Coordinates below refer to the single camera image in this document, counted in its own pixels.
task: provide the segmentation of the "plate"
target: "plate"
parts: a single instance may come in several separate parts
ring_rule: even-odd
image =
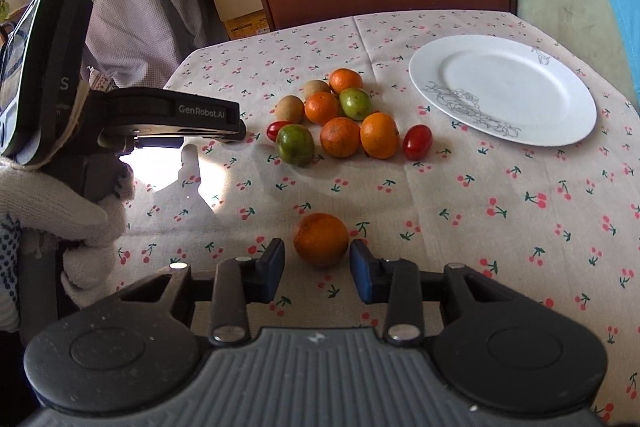
[[[505,140],[560,147],[584,139],[596,123],[596,105],[580,78],[520,42],[444,37],[415,52],[409,76],[431,105]]]

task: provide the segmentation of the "red cherry tomato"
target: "red cherry tomato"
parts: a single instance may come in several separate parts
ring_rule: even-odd
[[[433,134],[426,125],[414,125],[404,135],[402,150],[410,160],[420,161],[433,144]]]
[[[290,123],[291,122],[286,120],[273,122],[270,126],[267,127],[267,138],[272,142],[275,142],[280,129],[282,129],[285,125],[289,125]]]

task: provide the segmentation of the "orange fruit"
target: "orange fruit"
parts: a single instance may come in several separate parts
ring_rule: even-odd
[[[340,94],[348,87],[362,88],[362,77],[353,70],[340,68],[329,75],[329,85],[337,94]]]
[[[353,156],[360,147],[360,126],[343,116],[329,120],[320,131],[320,144],[334,158]]]
[[[305,114],[311,122],[324,125],[340,116],[340,102],[330,92],[315,92],[306,99]]]
[[[347,251],[349,232],[344,223],[331,214],[309,214],[300,220],[293,246],[311,266],[329,268]]]
[[[362,122],[360,141],[369,156],[380,160],[391,158],[400,144],[396,122],[383,112],[370,114]]]

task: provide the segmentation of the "cherry print tablecloth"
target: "cherry print tablecloth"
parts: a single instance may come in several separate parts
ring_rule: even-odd
[[[411,84],[409,60],[427,42],[457,34],[514,39],[557,57],[590,88],[594,131],[577,144],[536,148],[431,108]],[[318,146],[307,168],[280,161],[265,136],[275,102],[340,67],[361,72],[374,107],[393,115],[402,133],[417,123],[431,127],[427,158],[336,160]],[[598,415],[640,419],[640,121],[620,93],[549,36],[498,12],[372,14],[199,50],[167,87],[238,101],[248,137],[190,140],[165,188],[140,177],[114,289],[177,259],[199,271],[258,256],[281,237],[286,270],[273,303],[250,306],[254,333],[261,325],[378,327],[385,306],[358,301],[346,259],[319,271],[294,253],[300,217],[330,212],[377,257],[402,256],[434,271],[466,263],[591,328],[610,362]],[[319,143],[319,128],[312,132]],[[168,168],[148,155],[134,170]],[[428,333],[442,327],[436,306],[426,305],[426,322]]]

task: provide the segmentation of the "silver screw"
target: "silver screw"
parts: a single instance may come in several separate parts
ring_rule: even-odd
[[[420,336],[420,330],[412,324],[396,324],[386,333],[395,341],[412,341]]]
[[[245,334],[240,326],[220,326],[213,330],[213,338],[225,344],[241,341]]]

